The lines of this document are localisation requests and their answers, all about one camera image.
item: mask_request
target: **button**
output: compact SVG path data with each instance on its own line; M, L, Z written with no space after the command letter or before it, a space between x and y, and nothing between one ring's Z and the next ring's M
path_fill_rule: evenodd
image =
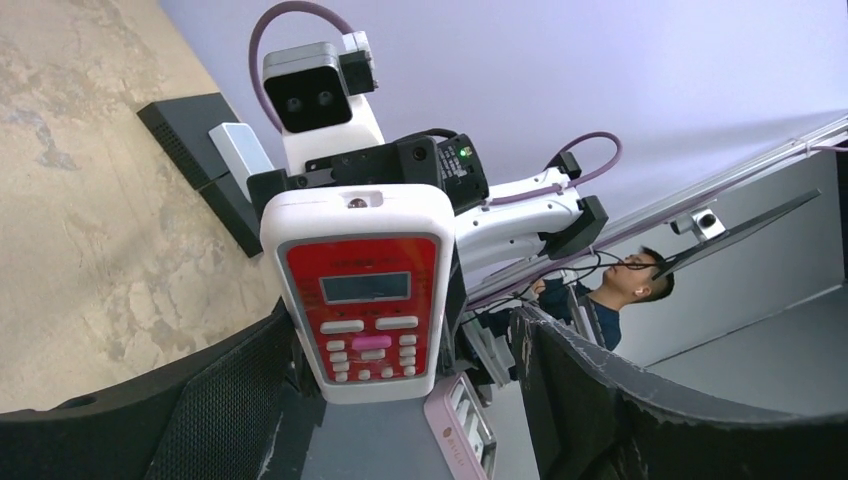
M377 330L396 330L398 328L415 328L418 317L387 317L377 319Z
M399 343L401 345L415 345L415 342L417 341L418 335L401 335Z
M328 352L338 352L339 350L344 350L344 340L330 340L327 342Z
M356 337L353 339L351 348L360 350L377 350L378 348L389 348L392 346L392 337L378 335L374 337Z
M380 360L381 358L386 358L386 351L383 349L366 350L359 354L359 358L363 360Z
M339 322L324 322L321 324L321 333L324 335L361 332L363 329L365 329L365 324L362 320L342 320Z

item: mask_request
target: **man's hand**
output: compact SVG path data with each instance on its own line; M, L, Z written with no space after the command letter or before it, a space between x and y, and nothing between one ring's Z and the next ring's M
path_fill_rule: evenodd
M545 291L545 279L537 280L536 283L533 284L532 287L533 293L539 295L540 293Z

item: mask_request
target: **person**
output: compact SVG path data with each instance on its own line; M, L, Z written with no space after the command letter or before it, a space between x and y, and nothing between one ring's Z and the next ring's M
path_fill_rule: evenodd
M588 296L595 308L601 335L608 350L614 350L621 342L620 312L628 306L662 300L674 290L674 275L669 274L653 280L657 265L665 259L657 251L642 247L638 253L626 257L618 264L607 268L601 285L590 290L582 283L575 285L578 297ZM538 295L539 307L548 315L571 323L568 309L567 290L561 279L539 280L531 287ZM478 314L484 327L496 337L505 335L509 329L511 308L491 313Z

